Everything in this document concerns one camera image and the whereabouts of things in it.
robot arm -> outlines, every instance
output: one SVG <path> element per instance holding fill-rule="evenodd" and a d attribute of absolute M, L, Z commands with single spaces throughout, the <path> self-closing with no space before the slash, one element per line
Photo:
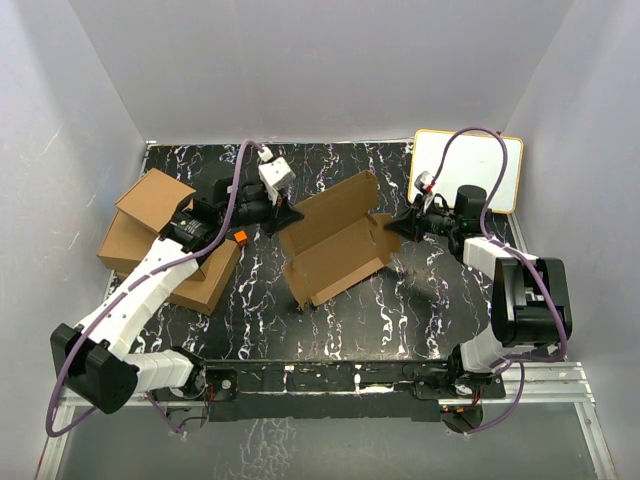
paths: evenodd
<path fill-rule="evenodd" d="M 493 280 L 491 319 L 478 336 L 454 349 L 450 364 L 454 380 L 467 374 L 491 375 L 505 357 L 553 348 L 558 329 L 530 272 L 501 246 L 482 236 L 480 216 L 486 202 L 484 189 L 464 185 L 458 189 L 453 209 L 434 193 L 428 172 L 415 186 L 414 203 L 385 228 L 419 242 L 426 233 L 448 239 L 449 252 L 463 265 L 480 270 Z M 567 338 L 571 335 L 571 309 L 562 261 L 524 254 L 541 275 L 553 296 Z"/>
<path fill-rule="evenodd" d="M 304 216 L 288 203 L 285 188 L 295 175 L 283 158 L 261 164 L 259 172 L 261 180 L 241 187 L 231 225 L 258 223 L 271 236 Z M 152 272 L 211 243 L 222 224 L 230 185 L 231 179 L 220 180 L 214 186 L 211 203 L 194 200 L 191 210 L 179 208 L 138 267 L 105 303 L 75 327 L 61 324 L 51 335 L 56 373 L 60 374 L 82 332 L 104 315 L 114 299 L 120 298 L 82 344 L 65 379 L 68 388 L 104 413 L 117 411 L 137 392 L 170 387 L 180 389 L 177 393 L 188 397 L 201 393 L 204 366 L 190 352 L 181 348 L 150 354 L 129 352 L 155 311 L 205 258 L 193 258 L 164 271 Z"/>

black marble surface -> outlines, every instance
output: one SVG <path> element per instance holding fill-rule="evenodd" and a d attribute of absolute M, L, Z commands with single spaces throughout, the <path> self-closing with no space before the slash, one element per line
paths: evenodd
<path fill-rule="evenodd" d="M 360 171 L 377 176 L 376 211 L 396 214 L 406 204 L 410 143 L 274 144 L 297 175 L 293 203 Z M 153 146 L 145 170 L 158 168 L 208 196 L 230 176 L 237 145 Z M 257 176 L 257 155 L 243 178 Z M 507 219 L 489 227 L 513 243 Z M 282 275 L 282 247 L 257 227 L 211 316 L 165 304 L 138 337 L 136 352 L 181 345 L 209 359 L 366 360 L 446 357 L 488 322 L 491 282 L 460 265 L 446 240 L 405 242 L 388 267 L 317 309 L 297 309 Z"/>

white wall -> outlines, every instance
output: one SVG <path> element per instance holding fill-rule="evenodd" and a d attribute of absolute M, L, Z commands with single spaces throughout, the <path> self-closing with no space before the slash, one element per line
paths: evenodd
<path fill-rule="evenodd" d="M 0 477 L 31 478 L 49 335 L 101 300 L 96 258 L 144 142 L 65 0 L 0 2 Z"/>
<path fill-rule="evenodd" d="M 70 0 L 147 140 L 503 129 L 571 0 Z"/>
<path fill-rule="evenodd" d="M 640 3 L 578 1 L 506 132 L 529 249 L 564 260 L 574 334 L 623 479 L 640 477 Z"/>

open cardboard box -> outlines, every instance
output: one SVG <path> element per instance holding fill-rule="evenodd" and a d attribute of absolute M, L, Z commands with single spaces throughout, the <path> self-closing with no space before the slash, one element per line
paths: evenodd
<path fill-rule="evenodd" d="M 365 171 L 296 205 L 304 220 L 278 235 L 293 256 L 284 276 L 301 308 L 335 297 L 400 251 L 400 237 L 384 230 L 391 215 L 369 214 L 377 203 L 378 181 Z"/>
<path fill-rule="evenodd" d="M 150 170 L 116 202 L 118 211 L 98 252 L 105 267 L 126 278 L 176 209 L 186 208 L 194 194 L 188 185 Z M 239 258 L 238 244 L 227 240 L 174 290 L 169 301 L 210 315 Z"/>

cardboard lid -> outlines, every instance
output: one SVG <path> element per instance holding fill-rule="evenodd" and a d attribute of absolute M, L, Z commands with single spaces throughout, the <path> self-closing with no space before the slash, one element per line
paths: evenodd
<path fill-rule="evenodd" d="M 187 206 L 195 190 L 155 168 L 116 202 L 116 207 L 154 233 Z"/>
<path fill-rule="evenodd" d="M 378 203 L 378 180 L 369 171 L 350 177 L 295 205 L 304 220 L 278 233 L 285 253 L 299 255 L 352 223 Z"/>

